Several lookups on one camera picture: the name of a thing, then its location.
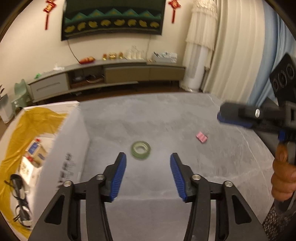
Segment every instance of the yellow plastic lining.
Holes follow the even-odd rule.
[[[42,107],[26,110],[11,136],[5,159],[0,165],[0,211],[6,220],[26,238],[29,238],[31,231],[23,227],[18,221],[13,221],[14,213],[10,208],[10,188],[4,183],[4,180],[9,182],[10,175],[16,173],[22,156],[32,140],[44,133],[57,133],[66,116],[67,114],[57,114]]]

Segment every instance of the tv screen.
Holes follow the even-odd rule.
[[[62,40],[100,33],[161,35],[165,0],[66,0]]]

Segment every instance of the gray marble table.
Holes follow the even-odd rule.
[[[208,181],[231,180],[258,219],[264,220],[273,202],[273,156],[253,131],[220,124],[216,118],[220,104],[212,95],[192,93],[143,94],[81,103],[91,137],[81,181],[102,173],[119,152],[127,155],[119,195],[106,204],[114,241],[183,240],[191,204],[178,196],[169,164],[173,152]],[[205,144],[195,137],[199,131],[208,136]],[[132,143],[138,140],[152,148],[143,161],[130,153]],[[83,240],[87,240],[82,217]]]

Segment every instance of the flower pot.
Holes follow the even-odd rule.
[[[7,94],[0,99],[0,117],[4,123],[8,123],[13,117],[12,106]]]

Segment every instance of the wooden floor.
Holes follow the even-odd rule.
[[[115,97],[115,96],[122,96],[122,95],[133,95],[133,94],[144,94],[144,93],[164,93],[164,92],[185,92],[185,91],[179,88],[179,82],[176,82],[176,81],[143,82],[143,83],[132,84],[132,85],[119,85],[119,86],[104,87],[101,89],[92,89],[92,90],[76,93],[78,95],[66,94],[62,96],[53,97],[45,101],[41,101],[39,104],[49,104],[49,103],[72,101],[72,100],[77,100],[79,102],[82,102],[87,100]],[[2,137],[6,128],[9,126],[10,122],[7,124],[4,124],[3,121],[0,119],[0,138]]]

